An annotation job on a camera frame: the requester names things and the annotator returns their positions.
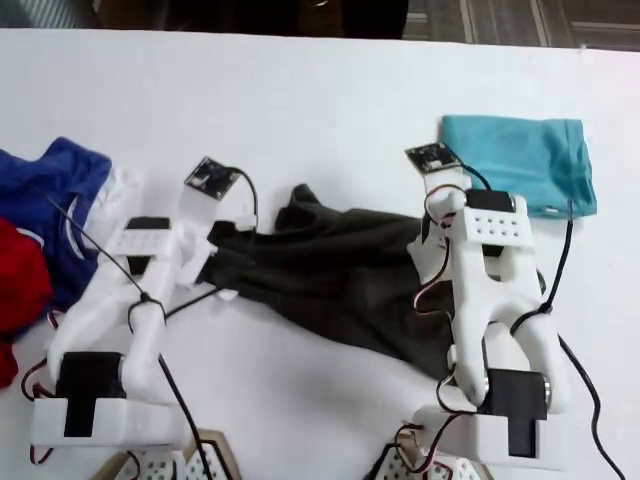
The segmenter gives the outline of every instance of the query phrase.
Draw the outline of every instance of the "wire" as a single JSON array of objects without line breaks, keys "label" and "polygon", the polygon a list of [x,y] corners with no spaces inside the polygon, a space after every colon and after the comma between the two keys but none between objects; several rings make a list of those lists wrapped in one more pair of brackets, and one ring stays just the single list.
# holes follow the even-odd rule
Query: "wire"
[{"label": "wire", "polygon": [[255,246],[255,243],[256,243],[256,236],[258,234],[258,223],[259,223],[258,222],[258,192],[256,191],[256,186],[251,180],[251,177],[247,175],[247,173],[244,170],[238,167],[226,167],[226,168],[231,173],[237,173],[238,175],[243,176],[244,179],[249,184],[249,188],[251,189],[251,195],[253,195],[253,216],[256,217],[256,224],[252,229],[251,238],[249,239],[249,244],[247,245],[247,256],[250,257],[253,252],[253,247]]},{"label": "wire", "polygon": [[467,172],[469,172],[471,175],[473,175],[474,177],[476,177],[478,180],[480,180],[480,182],[482,182],[482,185],[484,185],[484,188],[486,190],[491,190],[491,184],[489,183],[489,180],[487,180],[485,178],[484,175],[482,175],[479,171],[477,171],[475,168],[470,167],[469,165],[467,165],[466,163],[462,163],[462,161],[460,161],[460,166],[466,170]]},{"label": "wire", "polygon": [[136,474],[131,477],[129,480],[138,480],[140,478],[140,474],[142,473],[142,466],[140,465],[140,460],[131,450],[127,450],[127,455],[133,460],[133,463],[136,465]]},{"label": "wire", "polygon": [[162,368],[162,372],[164,376],[167,378],[167,382],[169,382],[169,386],[173,391],[173,394],[176,396],[176,400],[180,404],[182,411],[184,412],[184,416],[187,418],[187,423],[189,423],[189,428],[191,429],[191,433],[193,435],[193,439],[196,443],[196,448],[198,449],[198,453],[200,454],[200,460],[202,460],[202,467],[204,469],[204,474],[208,480],[213,480],[213,476],[211,475],[211,469],[209,468],[209,463],[207,462],[207,455],[204,452],[204,448],[202,447],[202,440],[200,439],[200,434],[198,433],[198,427],[196,427],[195,422],[193,421],[193,417],[191,416],[191,412],[189,412],[189,408],[182,398],[182,394],[180,393],[180,389],[176,385],[176,382],[173,379],[173,375],[171,375],[171,371],[167,363],[164,361],[164,357],[160,355],[158,357],[158,362],[160,363],[160,368]]},{"label": "wire", "polygon": [[596,444],[596,448],[598,449],[598,452],[600,452],[600,455],[602,455],[602,458],[605,459],[605,461],[609,464],[611,469],[616,473],[616,475],[618,475],[620,480],[625,480],[625,476],[622,473],[622,470],[620,470],[618,465],[616,465],[613,459],[609,456],[607,451],[602,446],[602,442],[600,441],[600,435],[598,434],[598,420],[600,419],[602,402],[600,401],[598,390],[596,390],[596,387],[591,381],[589,374],[587,373],[585,368],[582,366],[582,364],[576,357],[575,353],[573,353],[573,350],[571,350],[571,347],[569,347],[567,342],[565,342],[560,335],[558,335],[558,339],[560,340],[560,347],[562,347],[562,350],[569,358],[569,361],[573,364],[575,369],[578,371],[580,378],[582,378],[582,381],[586,385],[587,390],[589,390],[589,394],[591,395],[591,398],[593,400],[593,416],[591,417],[591,435],[593,436],[593,442]]},{"label": "wire", "polygon": [[25,398],[30,402],[35,401],[36,398],[42,398],[42,397],[53,398],[54,397],[53,393],[51,393],[49,390],[44,388],[40,384],[40,382],[36,382],[33,384],[33,386],[31,387],[31,391],[33,392],[32,394],[30,394],[29,391],[27,390],[27,381],[29,380],[29,377],[31,377],[31,375],[36,373],[38,370],[42,369],[46,364],[47,364],[47,359],[43,358],[38,363],[36,363],[33,367],[27,370],[26,373],[23,375],[22,380],[20,381],[20,390],[22,391],[22,394],[25,396]]},{"label": "wire", "polygon": [[438,270],[438,273],[436,273],[431,280],[429,280],[427,283],[425,283],[424,285],[422,285],[420,287],[420,289],[415,293],[415,295],[413,296],[413,310],[418,314],[418,315],[432,315],[434,313],[439,313],[440,310],[428,310],[428,311],[422,311],[418,308],[418,304],[420,303],[420,298],[427,293],[431,287],[433,287],[436,283],[438,283],[438,280],[440,279],[440,277],[442,277],[442,275],[444,274],[446,268],[447,268],[447,264],[449,263],[449,254],[451,251],[451,241],[445,237],[445,253],[444,253],[444,261],[442,262],[442,266],[440,267],[440,270]]},{"label": "wire", "polygon": [[550,313],[553,310],[553,300],[558,293],[558,287],[560,286],[560,280],[562,279],[562,273],[564,272],[564,266],[567,263],[567,257],[569,256],[569,250],[571,249],[571,238],[573,237],[573,206],[571,201],[569,201],[569,218],[567,220],[567,228],[565,230],[564,235],[564,245],[562,247],[562,253],[560,254],[560,260],[558,261],[558,267],[556,269],[556,276],[553,279],[553,284],[551,286],[551,290],[549,291],[549,296],[547,299],[542,302],[542,304],[529,312],[523,313],[513,322],[511,325],[510,333],[512,336],[516,334],[518,329],[531,317],[534,317],[538,314]]},{"label": "wire", "polygon": [[120,265],[120,263],[118,263],[118,261],[113,258],[113,256],[107,252],[104,248],[102,248],[98,242],[96,242],[93,238],[91,238],[89,236],[89,234],[87,232],[84,231],[84,229],[78,225],[78,222],[76,222],[73,218],[71,218],[67,212],[64,211],[64,208],[62,208],[60,205],[58,205],[55,200],[53,200],[49,195],[47,195],[45,192],[43,192],[40,188],[36,187],[35,185],[31,185],[28,182],[22,180],[22,179],[18,179],[20,181],[22,181],[22,183],[28,187],[31,188],[33,190],[35,190],[36,192],[38,192],[38,194],[40,194],[42,196],[42,198],[44,198],[47,202],[49,202],[56,210],[58,210],[58,212],[60,212],[62,214],[63,217],[65,217],[69,223],[71,223],[71,225],[73,225],[78,232],[80,232],[82,234],[82,236],[84,236],[87,240],[89,240],[93,246],[96,247],[96,249],[98,251],[100,251],[100,253],[102,253],[103,255],[105,255],[109,260],[111,260],[121,271],[122,273],[124,273],[124,275],[129,279],[129,281],[140,291],[141,294],[144,294],[144,290],[142,290],[142,288],[140,287],[140,285],[138,285],[138,283],[135,281],[135,279],[133,278],[133,276],[122,266]]},{"label": "wire", "polygon": [[[136,307],[139,307],[140,305],[144,305],[146,303],[156,303],[160,305],[160,307],[162,308],[162,314],[166,322],[167,314],[164,311],[164,307],[162,307],[162,303],[160,303],[158,300],[155,300],[147,295],[146,298],[140,298],[140,301],[132,304],[127,311],[127,324],[129,325],[129,329],[131,330],[131,333],[133,333],[133,327],[131,325],[131,313]],[[200,460],[202,461],[204,474],[208,480],[213,480],[213,476],[211,475],[211,469],[209,468],[209,463],[207,462],[207,456],[205,454],[204,448],[202,447],[202,440],[200,439],[200,434],[198,433],[198,427],[193,421],[193,417],[191,416],[189,407],[187,407],[187,404],[184,401],[184,398],[182,397],[182,393],[180,393],[180,389],[178,388],[178,385],[173,379],[171,370],[169,370],[169,366],[167,365],[167,362],[165,362],[162,354],[158,356],[158,363],[160,364],[162,373],[164,373],[164,376],[167,379],[167,382],[169,383],[169,387],[171,387],[171,391],[173,392],[173,395],[176,397],[176,400],[178,401],[178,404],[180,405],[180,408],[182,409],[182,412],[184,413],[184,416],[187,419],[187,423],[189,424],[189,429],[191,430],[191,434],[193,435],[193,440],[196,444],[196,449],[200,454]]]},{"label": "wire", "polygon": [[433,459],[434,459],[434,457],[436,455],[436,450],[438,448],[438,444],[440,443],[440,440],[441,440],[442,435],[444,434],[445,430],[447,429],[447,427],[449,427],[449,425],[451,425],[451,422],[453,422],[456,418],[458,418],[458,417],[460,417],[462,415],[466,415],[466,414],[467,413],[454,413],[454,414],[450,415],[444,421],[444,423],[442,424],[442,426],[440,427],[440,429],[436,433],[436,436],[433,438],[433,442],[431,442],[431,447],[429,447],[429,452],[427,453],[427,455],[424,458],[423,462],[417,467],[415,467],[413,465],[409,465],[407,463],[407,461],[405,460],[403,452],[401,451],[402,447],[400,445],[400,442],[398,441],[398,436],[404,430],[424,430],[424,425],[407,424],[407,425],[403,425],[402,427],[400,427],[398,429],[398,431],[396,432],[396,434],[394,436],[394,446],[396,448],[396,451],[398,452],[398,456],[400,457],[400,460],[402,460],[402,463],[404,464],[406,469],[409,471],[409,473],[412,473],[412,474],[424,473],[427,470],[429,470],[429,467],[433,464]]},{"label": "wire", "polygon": [[222,290],[221,287],[215,287],[213,290],[210,290],[210,291],[208,291],[206,293],[203,293],[202,295],[199,295],[196,298],[192,298],[188,302],[185,302],[182,305],[178,305],[177,307],[169,310],[167,312],[167,314],[165,315],[165,318],[168,319],[169,317],[172,317],[173,315],[175,315],[176,313],[184,310],[185,308],[190,307],[191,305],[194,305],[194,304],[198,303],[199,301],[204,300],[207,297],[211,297],[212,295],[215,295],[216,293],[220,292],[221,290]]},{"label": "wire", "polygon": [[427,206],[427,202],[429,198],[444,188],[453,188],[466,195],[466,192],[464,191],[464,189],[459,185],[456,185],[455,183],[443,183],[442,185],[438,185],[437,187],[434,187],[427,192],[427,194],[424,197],[424,212],[429,217],[429,220],[431,220],[433,223],[435,223],[439,227],[443,227],[443,221],[447,218],[452,217],[456,213],[456,212],[449,212],[443,215],[439,221],[436,221],[435,216],[431,213],[431,211],[429,210],[429,207]]},{"label": "wire", "polygon": [[[515,335],[518,329],[531,317],[534,317],[538,314],[548,314],[553,309],[553,300],[558,292],[558,286],[560,285],[560,279],[562,278],[562,273],[564,272],[564,267],[567,262],[567,257],[569,256],[569,250],[571,248],[571,238],[573,236],[573,206],[571,201],[569,201],[569,218],[567,220],[567,228],[565,232],[564,238],[564,246],[562,248],[562,253],[560,254],[560,260],[558,261],[558,268],[556,269],[556,276],[553,279],[553,285],[551,286],[551,290],[549,292],[549,296],[547,300],[545,300],[540,307],[530,312],[527,312],[521,315],[511,326],[511,335]],[[598,421],[600,420],[600,412],[602,410],[602,402],[600,400],[600,396],[598,395],[598,390],[596,389],[593,381],[589,377],[589,374],[582,366],[582,364],[578,361],[578,358],[573,353],[567,342],[558,335],[558,340],[560,342],[560,347],[564,351],[565,355],[569,359],[569,361],[573,364],[574,368],[582,378],[589,394],[591,395],[591,399],[593,400],[593,415],[591,417],[591,436],[593,437],[593,442],[596,444],[596,448],[598,452],[604,458],[604,460],[609,464],[611,469],[616,473],[616,475],[621,479],[625,480],[625,476],[613,461],[611,456],[607,453],[602,445],[602,441],[600,440],[600,435],[598,433]]]},{"label": "wire", "polygon": [[42,455],[42,457],[38,459],[36,458],[36,447],[31,445],[29,447],[29,461],[31,462],[32,465],[43,465],[47,462],[47,460],[49,460],[49,457],[51,456],[52,453],[53,453],[53,448],[48,448],[44,452],[44,455]]},{"label": "wire", "polygon": [[455,413],[458,415],[475,415],[476,412],[472,412],[469,410],[457,410],[455,408],[451,408],[449,407],[446,403],[444,403],[444,400],[442,400],[442,397],[440,395],[440,389],[447,385],[449,382],[451,382],[451,380],[453,380],[453,372],[450,373],[449,375],[447,375],[446,377],[444,377],[443,379],[441,379],[438,382],[438,385],[436,386],[436,398],[438,399],[438,404],[440,405],[440,408],[442,408],[445,412],[448,413]]}]

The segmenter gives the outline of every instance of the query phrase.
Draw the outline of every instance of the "white table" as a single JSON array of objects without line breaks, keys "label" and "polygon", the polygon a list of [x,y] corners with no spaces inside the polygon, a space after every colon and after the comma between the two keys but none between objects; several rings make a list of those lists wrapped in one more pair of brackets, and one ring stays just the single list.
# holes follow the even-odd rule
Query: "white table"
[{"label": "white table", "polygon": [[[207,154],[251,174],[268,229],[300,182],[331,207],[419,215],[424,192],[403,150],[434,140],[442,114],[582,118],[599,212],[577,228],[554,314],[599,387],[606,447],[638,478],[640,256],[635,219],[622,212],[637,200],[639,80],[632,53],[0,31],[0,147],[35,158],[64,135],[140,167],[155,189],[147,213],[171,209]],[[233,208],[246,210],[249,194],[236,198]],[[564,225],[535,228],[550,279]],[[167,362],[196,422],[225,432],[249,480],[362,478],[401,419],[434,401],[434,382],[401,362],[244,300],[203,302],[168,330]],[[23,368],[49,334],[40,325],[16,345]],[[589,433],[590,398],[573,371],[570,380],[570,471],[492,469],[497,479],[613,478]],[[31,411],[17,383],[0,392],[0,477],[87,478],[107,457],[58,451],[32,467]]]}]

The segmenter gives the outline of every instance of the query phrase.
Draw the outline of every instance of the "teal cloth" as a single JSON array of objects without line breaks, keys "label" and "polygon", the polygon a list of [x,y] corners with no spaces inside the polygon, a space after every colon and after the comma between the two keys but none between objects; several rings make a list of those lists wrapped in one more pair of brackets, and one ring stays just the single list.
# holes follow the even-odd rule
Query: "teal cloth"
[{"label": "teal cloth", "polygon": [[580,120],[446,115],[440,140],[493,189],[524,196],[530,216],[567,218],[568,200],[574,217],[597,211]]}]

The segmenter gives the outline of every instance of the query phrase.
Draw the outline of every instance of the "white 3d-printed part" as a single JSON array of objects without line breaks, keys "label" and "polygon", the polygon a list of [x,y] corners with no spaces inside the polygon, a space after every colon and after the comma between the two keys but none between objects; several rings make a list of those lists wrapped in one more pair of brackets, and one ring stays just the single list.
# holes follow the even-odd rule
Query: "white 3d-printed part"
[{"label": "white 3d-printed part", "polygon": [[465,240],[485,245],[533,247],[533,233],[526,215],[465,207]]}]

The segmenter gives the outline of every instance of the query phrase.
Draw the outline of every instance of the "gray carpet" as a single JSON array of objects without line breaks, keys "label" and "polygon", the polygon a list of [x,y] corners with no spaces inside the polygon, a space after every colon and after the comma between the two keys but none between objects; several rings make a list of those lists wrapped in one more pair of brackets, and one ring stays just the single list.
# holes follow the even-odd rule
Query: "gray carpet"
[{"label": "gray carpet", "polygon": [[640,0],[410,0],[404,38],[640,51]]}]

